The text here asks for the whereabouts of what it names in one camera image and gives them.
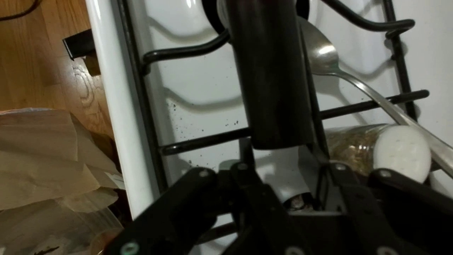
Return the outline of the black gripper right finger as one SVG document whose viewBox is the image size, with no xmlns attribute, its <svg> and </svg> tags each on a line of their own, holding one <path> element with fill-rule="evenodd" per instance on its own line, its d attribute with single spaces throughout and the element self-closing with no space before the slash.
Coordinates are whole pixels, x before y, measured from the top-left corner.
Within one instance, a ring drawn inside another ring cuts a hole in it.
<svg viewBox="0 0 453 255">
<path fill-rule="evenodd" d="M 394 170 L 363 178 L 302 149 L 302 174 L 315 208 L 302 231 L 315 255 L 453 255 L 453 200 Z"/>
</svg>

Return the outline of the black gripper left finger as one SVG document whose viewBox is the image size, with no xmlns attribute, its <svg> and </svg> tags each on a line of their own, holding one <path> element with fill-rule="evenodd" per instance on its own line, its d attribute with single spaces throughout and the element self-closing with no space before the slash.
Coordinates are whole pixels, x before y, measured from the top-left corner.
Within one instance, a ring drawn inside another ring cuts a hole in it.
<svg viewBox="0 0 453 255">
<path fill-rule="evenodd" d="M 216 173 L 196 167 L 146 208 L 105 255 L 189 255 L 197 245 L 235 234 L 223 255 L 284 255 L 276 236 L 284 208 L 251 168 Z"/>
</svg>

